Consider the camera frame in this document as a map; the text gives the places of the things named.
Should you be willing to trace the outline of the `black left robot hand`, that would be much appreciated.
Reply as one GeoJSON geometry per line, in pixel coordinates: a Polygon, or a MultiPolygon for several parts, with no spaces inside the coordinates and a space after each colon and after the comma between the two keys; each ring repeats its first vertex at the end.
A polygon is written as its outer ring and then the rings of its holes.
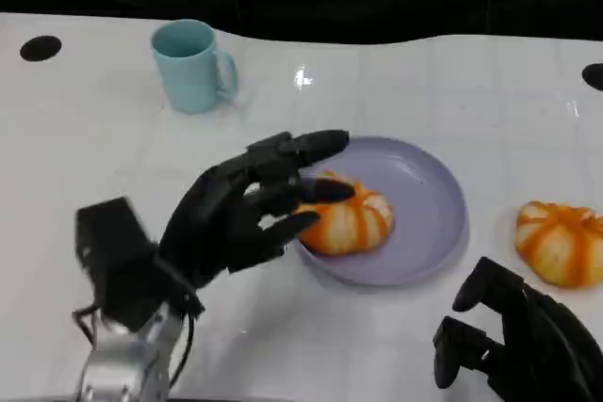
{"type": "Polygon", "coordinates": [[[234,273],[282,256],[286,244],[320,219],[301,205],[353,196],[347,183],[300,174],[349,142],[345,130],[298,137],[282,132],[206,170],[171,215],[159,243],[162,260],[200,289],[223,270],[234,273]]]}

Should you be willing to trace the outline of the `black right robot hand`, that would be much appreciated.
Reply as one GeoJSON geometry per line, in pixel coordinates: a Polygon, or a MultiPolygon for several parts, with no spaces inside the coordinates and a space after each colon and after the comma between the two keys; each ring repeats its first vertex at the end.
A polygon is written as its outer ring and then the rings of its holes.
{"type": "Polygon", "coordinates": [[[602,350],[564,304],[482,257],[462,284],[452,308],[467,312],[482,304],[500,314],[502,343],[450,316],[434,334],[435,384],[446,389],[460,369],[487,376],[504,401],[599,401],[602,350]]]}

